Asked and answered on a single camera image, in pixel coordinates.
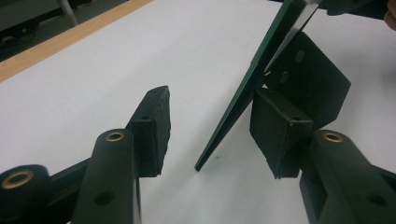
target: wooden table edge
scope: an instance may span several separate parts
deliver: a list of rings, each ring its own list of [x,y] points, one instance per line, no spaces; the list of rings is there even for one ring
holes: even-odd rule
[[[133,0],[123,3],[109,11],[71,28],[55,37],[40,43],[20,54],[0,62],[0,83],[66,49],[84,37],[109,25],[111,22],[128,15],[153,0]]]

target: screw hole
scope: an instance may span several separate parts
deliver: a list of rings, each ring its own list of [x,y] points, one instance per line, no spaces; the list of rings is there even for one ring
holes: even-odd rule
[[[367,195],[367,200],[370,201],[370,203],[376,204],[378,206],[386,206],[387,205],[387,201],[379,196],[378,194],[375,193],[370,193]]]
[[[99,193],[96,198],[95,198],[95,203],[97,205],[103,206],[108,203],[111,203],[114,199],[114,193],[111,191],[104,191],[102,193]]]
[[[120,141],[124,136],[124,133],[110,133],[106,136],[106,140],[108,142],[117,142]]]
[[[335,143],[340,143],[344,141],[344,138],[336,133],[324,133],[323,137],[324,139]]]
[[[290,76],[290,73],[289,72],[284,72],[283,74],[282,74],[282,76],[280,77],[280,80],[279,80],[279,82],[280,83],[286,83],[287,81],[288,81],[288,79],[289,79],[289,76]]]
[[[296,63],[302,62],[304,57],[305,57],[305,52],[303,50],[298,51],[296,58],[295,58],[295,62]]]
[[[9,175],[1,184],[3,189],[15,189],[28,183],[35,174],[31,170],[22,170]]]

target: white table surface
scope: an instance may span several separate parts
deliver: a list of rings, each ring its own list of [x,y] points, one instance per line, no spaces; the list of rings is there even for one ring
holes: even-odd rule
[[[53,175],[124,127],[145,93],[168,85],[172,133],[163,174],[141,181],[143,223],[307,223],[298,179],[274,180],[242,115],[200,173],[193,166],[280,4],[155,0],[0,84],[0,172]],[[319,10],[305,32],[352,82],[329,129],[396,173],[396,32]]]

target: dark floor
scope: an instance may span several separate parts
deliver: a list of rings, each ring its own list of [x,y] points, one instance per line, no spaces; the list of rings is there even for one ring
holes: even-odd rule
[[[127,0],[92,0],[88,4],[73,6],[75,8],[74,14],[78,23],[83,23],[126,1]],[[44,19],[40,18],[31,23],[33,24],[28,24],[29,28],[22,29],[22,35],[17,38],[4,34],[0,36],[0,62],[72,27],[60,9],[52,11],[49,15],[46,15]]]

